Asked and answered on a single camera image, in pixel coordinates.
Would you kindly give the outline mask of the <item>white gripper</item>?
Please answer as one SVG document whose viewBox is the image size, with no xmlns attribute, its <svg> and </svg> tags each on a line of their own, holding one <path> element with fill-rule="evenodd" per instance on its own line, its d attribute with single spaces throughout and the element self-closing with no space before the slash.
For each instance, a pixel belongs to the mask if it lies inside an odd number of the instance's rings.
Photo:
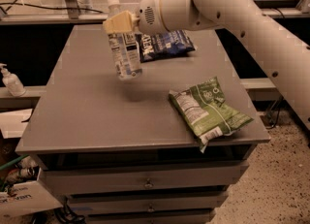
<svg viewBox="0 0 310 224">
<path fill-rule="evenodd" d="M 137 16 L 129 11 L 123 11 L 109 17 L 103 22 L 108 34 L 133 32 L 136 27 L 143 34 L 155 35 L 167 32 L 161 17 L 161 0 L 141 0 Z"/>
</svg>

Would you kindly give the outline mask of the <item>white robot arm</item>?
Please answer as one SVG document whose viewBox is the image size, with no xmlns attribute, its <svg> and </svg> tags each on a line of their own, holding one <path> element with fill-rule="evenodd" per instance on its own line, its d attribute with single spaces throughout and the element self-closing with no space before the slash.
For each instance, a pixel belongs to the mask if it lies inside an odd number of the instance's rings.
<svg viewBox="0 0 310 224">
<path fill-rule="evenodd" d="M 253 0 L 141 0 L 104 22 L 108 33 L 225 28 L 255 59 L 304 125 L 310 128 L 310 48 L 264 15 Z"/>
</svg>

